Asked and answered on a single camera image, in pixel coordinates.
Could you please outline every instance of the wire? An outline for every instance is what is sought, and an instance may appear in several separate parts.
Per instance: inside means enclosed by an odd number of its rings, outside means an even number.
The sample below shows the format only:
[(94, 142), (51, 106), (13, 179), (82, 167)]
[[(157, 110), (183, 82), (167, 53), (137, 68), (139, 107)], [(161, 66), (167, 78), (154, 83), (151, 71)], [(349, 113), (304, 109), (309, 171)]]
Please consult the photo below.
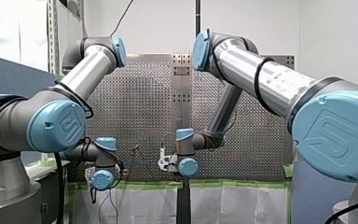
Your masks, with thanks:
[(112, 190), (111, 189), (109, 190), (109, 199), (110, 199), (110, 203), (112, 204), (113, 208), (115, 208), (115, 211), (116, 211), (116, 224), (118, 224), (118, 210), (117, 210), (115, 204), (113, 203)]
[(330, 224), (333, 223), (334, 221), (336, 221), (340, 216), (349, 213), (350, 211), (353, 211), (355, 209), (358, 209), (358, 203), (353, 204), (337, 213), (335, 213), (334, 215), (332, 215), (330, 218), (328, 218), (324, 224)]
[(117, 187), (117, 185), (121, 182), (122, 178), (123, 178), (123, 174), (120, 172), (120, 178), (118, 179), (118, 182), (110, 189), (113, 189), (113, 188)]
[(99, 221), (100, 221), (100, 224), (101, 224), (101, 221), (102, 221), (102, 219), (101, 219), (101, 210), (102, 210), (103, 204), (106, 202), (107, 198), (110, 198), (110, 203), (112, 204), (113, 208), (115, 208), (115, 211), (116, 211), (116, 223), (118, 224), (118, 210), (117, 210), (115, 204), (114, 204), (113, 201), (112, 201), (112, 189), (109, 190), (109, 193), (108, 193), (108, 194), (106, 195), (106, 197), (103, 199), (103, 201), (101, 202), (101, 204), (100, 204), (100, 206), (99, 206), (99, 208), (98, 208), (98, 219), (99, 219)]
[(117, 31), (117, 29), (118, 29), (118, 26), (120, 26), (121, 21), (122, 21), (122, 20), (124, 19), (124, 17), (126, 16), (127, 11), (129, 10), (129, 8), (130, 8), (130, 6), (131, 6), (131, 4), (132, 4), (132, 3), (133, 3), (133, 0), (130, 0), (129, 4), (127, 5), (126, 10), (124, 11), (123, 15), (121, 16), (120, 20), (118, 21), (118, 23), (117, 23), (117, 25), (116, 25), (115, 30), (112, 32), (112, 34), (110, 34), (110, 36), (112, 36), (112, 35), (114, 35), (114, 34), (115, 34), (115, 32), (116, 32), (116, 31)]
[(91, 144), (91, 138), (90, 137), (85, 137), (81, 141), (84, 141), (84, 142), (83, 142), (83, 147), (81, 148), (80, 158), (77, 160), (77, 163), (76, 163), (76, 168), (80, 165), (80, 163), (82, 161), (85, 161), (84, 160), (84, 155), (86, 155), (86, 153), (89, 151), (89, 146)]
[(103, 207), (104, 202), (106, 202), (107, 198), (109, 197), (109, 194), (106, 195), (106, 197), (103, 199), (103, 201), (100, 203), (100, 207), (98, 208), (98, 219), (100, 221), (101, 224), (101, 209)]
[(59, 152), (54, 152), (54, 157), (57, 164), (58, 171), (58, 215), (57, 215), (57, 224), (63, 223), (63, 204), (64, 204), (64, 195), (63, 195), (63, 169), (61, 163), (61, 157)]
[(83, 106), (85, 106), (87, 108), (84, 110), (85, 113), (89, 112), (89, 115), (86, 116), (86, 119), (90, 119), (90, 118), (94, 117), (94, 110), (92, 109), (92, 107), (89, 104), (87, 104), (87, 102), (85, 100), (83, 100), (77, 93), (75, 93), (71, 88), (69, 88), (67, 85), (63, 84), (62, 82), (57, 81), (57, 80), (55, 80), (54, 82), (56, 85), (62, 86), (66, 91), (68, 91), (69, 93), (74, 95), (75, 98), (77, 98), (77, 100), (80, 101), (83, 104)]

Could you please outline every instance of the black ring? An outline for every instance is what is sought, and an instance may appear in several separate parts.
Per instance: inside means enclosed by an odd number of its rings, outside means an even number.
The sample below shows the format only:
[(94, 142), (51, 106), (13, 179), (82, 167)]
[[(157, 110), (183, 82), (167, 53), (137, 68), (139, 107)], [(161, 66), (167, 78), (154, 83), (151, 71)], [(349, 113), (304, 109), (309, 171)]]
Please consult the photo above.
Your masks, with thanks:
[(75, 98), (74, 95), (72, 95), (71, 93), (69, 93), (68, 91), (65, 91), (63, 89), (60, 88), (56, 88), (56, 87), (46, 87), (43, 89), (43, 91), (55, 91), (61, 95), (66, 96), (66, 98), (70, 99), (71, 101), (77, 103), (80, 105), (80, 102)]
[(18, 158), (21, 155), (20, 152), (10, 152), (7, 154), (0, 155), (0, 161), (8, 161), (15, 158)]
[(301, 97), (300, 99), (297, 101), (296, 105), (293, 107), (292, 112), (290, 113), (288, 122), (287, 122), (287, 131), (289, 131), (289, 133), (292, 133), (292, 128), (293, 128), (293, 121), (295, 120), (295, 116), (298, 112), (298, 110), (300, 110), (300, 108), (306, 104), (310, 99), (312, 99), (312, 97), (318, 93), (318, 91), (320, 91), (321, 89), (323, 89), (324, 87), (332, 84), (333, 82), (337, 82), (337, 81), (341, 81), (342, 79), (339, 77), (328, 77), (323, 79), (322, 81), (316, 83), (315, 85), (313, 85), (312, 87), (310, 87)]
[(212, 43), (212, 37), (210, 37), (210, 43), (211, 43), (211, 47), (212, 47), (212, 58), (213, 58), (213, 61), (214, 61), (214, 66), (216, 67), (217, 71), (219, 72), (220, 76), (222, 77), (222, 79), (224, 79), (227, 83), (233, 85), (233, 86), (236, 86), (234, 83), (232, 83), (227, 77), (226, 75), (222, 72), (222, 70), (220, 69), (220, 66), (219, 64), (217, 63), (217, 57), (216, 57), (216, 54), (214, 53), (214, 51), (216, 50), (216, 48), (223, 42), (225, 42), (226, 40), (229, 40), (229, 39), (233, 39), (233, 37), (227, 37), (227, 38), (223, 38), (223, 39), (220, 39), (219, 41), (216, 42), (216, 44), (213, 45)]
[(261, 93), (260, 93), (260, 84), (259, 84), (259, 77), (260, 77), (260, 72), (261, 72), (261, 69), (263, 68), (263, 65), (265, 63), (268, 63), (268, 62), (274, 62), (273, 59), (271, 58), (265, 58), (263, 60), (263, 62), (261, 62), (258, 66), (257, 66), (257, 69), (255, 70), (255, 81), (254, 81), (254, 84), (255, 84), (255, 97), (256, 99), (258, 100), (258, 102), (271, 114), (273, 115), (277, 115), (268, 105), (267, 103), (263, 100), (263, 98), (261, 97)]
[(81, 57), (81, 59), (84, 59), (84, 51), (86, 51), (85, 49), (84, 49), (84, 44), (85, 44), (85, 42), (86, 42), (86, 37), (84, 37), (83, 39), (81, 39), (81, 41), (80, 41), (80, 57)]
[(87, 102), (85, 100), (83, 100), (76, 92), (72, 91), (71, 88), (69, 88), (67, 85), (63, 84), (60, 81), (55, 80), (54, 82), (57, 85), (62, 86), (67, 91), (71, 92), (77, 98), (77, 100), (80, 101), (82, 103), (82, 105), (85, 106), (89, 110), (90, 115), (86, 116), (86, 119), (90, 119), (90, 118), (94, 117), (94, 111), (92, 110), (92, 107), (89, 104), (87, 104)]

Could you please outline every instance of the gray panel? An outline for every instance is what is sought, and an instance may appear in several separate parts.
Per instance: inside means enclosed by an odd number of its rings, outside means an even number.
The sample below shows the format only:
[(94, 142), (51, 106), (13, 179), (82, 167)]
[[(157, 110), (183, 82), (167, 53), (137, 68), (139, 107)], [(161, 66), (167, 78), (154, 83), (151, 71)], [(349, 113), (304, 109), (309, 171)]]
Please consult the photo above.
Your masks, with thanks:
[(348, 200), (356, 184), (332, 179), (304, 161), (293, 173), (292, 223), (321, 224), (333, 215), (335, 203)]
[[(293, 66), (293, 58), (287, 57), (273, 58)], [(119, 159), (127, 166), (131, 163), (131, 149), (139, 146), (131, 170), (132, 180), (168, 179), (169, 175), (157, 166), (162, 136), (187, 124), (202, 131), (223, 90), (222, 83), (209, 74), (187, 75), (186, 70), (175, 70), (178, 64), (172, 58), (172, 55), (130, 56), (129, 65), (106, 76), (89, 98), (95, 110), (95, 117), (88, 121), (89, 136), (114, 136)], [(186, 105), (175, 106), (179, 104), (178, 91), (181, 103)], [(183, 91), (188, 92), (184, 102)], [(186, 108), (191, 106), (191, 113), (187, 113)], [(175, 121), (178, 114), (182, 120)], [(284, 130), (283, 119), (270, 115), (256, 99), (244, 94), (236, 125), (227, 134), (227, 145), (215, 152), (198, 152), (198, 178), (283, 180), (282, 166), (291, 162), (292, 155), (291, 147), (284, 146)], [(71, 166), (70, 181), (84, 181), (84, 166), (77, 169)]]

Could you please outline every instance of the black cable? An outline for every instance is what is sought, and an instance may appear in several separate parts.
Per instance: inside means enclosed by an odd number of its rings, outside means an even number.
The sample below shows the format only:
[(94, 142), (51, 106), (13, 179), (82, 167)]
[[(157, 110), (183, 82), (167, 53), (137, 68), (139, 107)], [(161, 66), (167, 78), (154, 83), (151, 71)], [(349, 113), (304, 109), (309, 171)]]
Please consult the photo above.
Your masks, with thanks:
[(328, 218), (324, 224), (330, 224), (333, 223), (334, 221), (338, 220), (338, 218), (346, 213), (349, 213), (350, 211), (353, 211), (355, 209), (358, 209), (358, 203), (353, 204), (345, 209), (342, 209), (341, 211), (335, 213), (334, 215), (332, 215), (330, 218)]
[(77, 93), (72, 91), (71, 88), (69, 88), (67, 85), (63, 84), (60, 81), (55, 80), (54, 82), (55, 82), (55, 84), (62, 86), (66, 91), (69, 91), (71, 94), (73, 94), (77, 98), (77, 100), (80, 101), (83, 104), (83, 106), (85, 106), (87, 108), (85, 110), (85, 112), (86, 113), (90, 112), (90, 115), (86, 116), (86, 119), (90, 119), (94, 116), (94, 111), (93, 111), (92, 107), (89, 104), (87, 104), (87, 102), (85, 100), (83, 100)]
[(129, 10), (129, 8), (130, 8), (130, 6), (131, 6), (132, 2), (133, 2), (133, 0), (130, 0), (129, 4), (127, 5), (126, 10), (124, 11), (123, 15), (121, 16), (120, 20), (118, 21), (118, 23), (117, 23), (117, 25), (116, 25), (115, 30), (112, 32), (112, 34), (110, 34), (110, 36), (112, 36), (112, 35), (113, 35), (116, 31), (117, 31), (118, 26), (120, 26), (121, 21), (122, 21), (122, 20), (124, 19), (124, 17), (126, 16), (127, 11)]
[(98, 220), (101, 222), (101, 209), (103, 208), (104, 202), (106, 202), (107, 198), (109, 197), (109, 194), (106, 195), (106, 197), (103, 199), (103, 201), (100, 203), (100, 207), (98, 208)]
[(115, 211), (116, 211), (116, 224), (118, 224), (118, 210), (117, 210), (115, 204), (113, 203), (112, 190), (111, 189), (109, 190), (109, 199), (110, 199), (110, 203), (112, 204), (113, 208), (115, 208)]
[(255, 70), (255, 81), (254, 81), (254, 84), (255, 84), (255, 98), (258, 100), (258, 102), (271, 114), (273, 115), (277, 115), (268, 105), (267, 103), (263, 100), (263, 97), (261, 97), (261, 93), (260, 93), (260, 85), (259, 85), (259, 77), (260, 77), (260, 72), (261, 72), (261, 69), (263, 68), (263, 65), (265, 63), (268, 63), (268, 62), (274, 62), (273, 59), (271, 58), (265, 58), (263, 60), (263, 62), (261, 62), (258, 66), (257, 66), (257, 69)]
[(58, 171), (58, 215), (57, 224), (63, 223), (63, 204), (64, 204), (64, 185), (63, 185), (63, 169), (61, 163), (61, 157), (59, 152), (54, 152), (54, 157), (57, 163)]
[(81, 141), (83, 141), (83, 147), (81, 148), (81, 154), (80, 154), (80, 158), (77, 160), (76, 168), (80, 165), (80, 163), (82, 161), (84, 161), (84, 155), (86, 155), (86, 153), (89, 151), (89, 146), (91, 144), (91, 138), (85, 137)]
[(97, 189), (90, 189), (89, 194), (91, 195), (91, 203), (97, 202)]
[(110, 189), (113, 189), (113, 188), (117, 187), (117, 185), (121, 182), (122, 178), (123, 178), (123, 173), (122, 173), (122, 171), (120, 171), (120, 178), (118, 179), (118, 182)]

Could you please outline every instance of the metal pegboard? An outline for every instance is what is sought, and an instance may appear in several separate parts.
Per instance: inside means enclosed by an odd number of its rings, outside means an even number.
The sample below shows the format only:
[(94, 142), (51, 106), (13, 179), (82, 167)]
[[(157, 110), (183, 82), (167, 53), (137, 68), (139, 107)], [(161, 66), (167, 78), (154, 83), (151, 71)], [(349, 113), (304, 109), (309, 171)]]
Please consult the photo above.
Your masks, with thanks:
[[(292, 56), (271, 57), (289, 67), (294, 65)], [(196, 131), (205, 129), (223, 91), (222, 83), (215, 77), (199, 72), (188, 74), (189, 87), (178, 88), (177, 82), (172, 81), (177, 77), (177, 65), (173, 55), (130, 56), (128, 66), (106, 76), (88, 100), (95, 111), (87, 123), (89, 136), (114, 136), (118, 157), (127, 166), (131, 164), (131, 148), (139, 146), (131, 180), (170, 179), (159, 170), (157, 161), (162, 136), (179, 128), (173, 121), (174, 104), (178, 104), (176, 91), (189, 92), (185, 103), (190, 106), (190, 113), (184, 113), (181, 119)], [(291, 162), (292, 155), (291, 147), (285, 144), (290, 141), (284, 141), (284, 130), (283, 119), (270, 115), (245, 93), (238, 106), (236, 125), (226, 136), (227, 145), (214, 152), (197, 152), (198, 178), (283, 180), (282, 166)], [(72, 164), (70, 181), (84, 181), (84, 168)]]
[[(277, 63), (294, 66), (293, 56), (269, 56)], [(193, 73), (192, 125), (202, 131), (208, 125), (224, 89), (208, 73)], [(246, 92), (237, 106), (237, 119), (226, 134), (226, 145), (211, 152), (198, 151), (197, 178), (231, 178), (263, 181), (284, 180), (283, 165), (291, 162), (290, 137), (284, 134), (284, 120), (271, 115)]]
[[(94, 117), (87, 134), (117, 139), (117, 156), (127, 168), (131, 149), (132, 180), (168, 179), (157, 166), (162, 136), (172, 131), (172, 55), (130, 57), (125, 68), (107, 75), (88, 99)], [(84, 181), (84, 166), (70, 169), (70, 181)]]

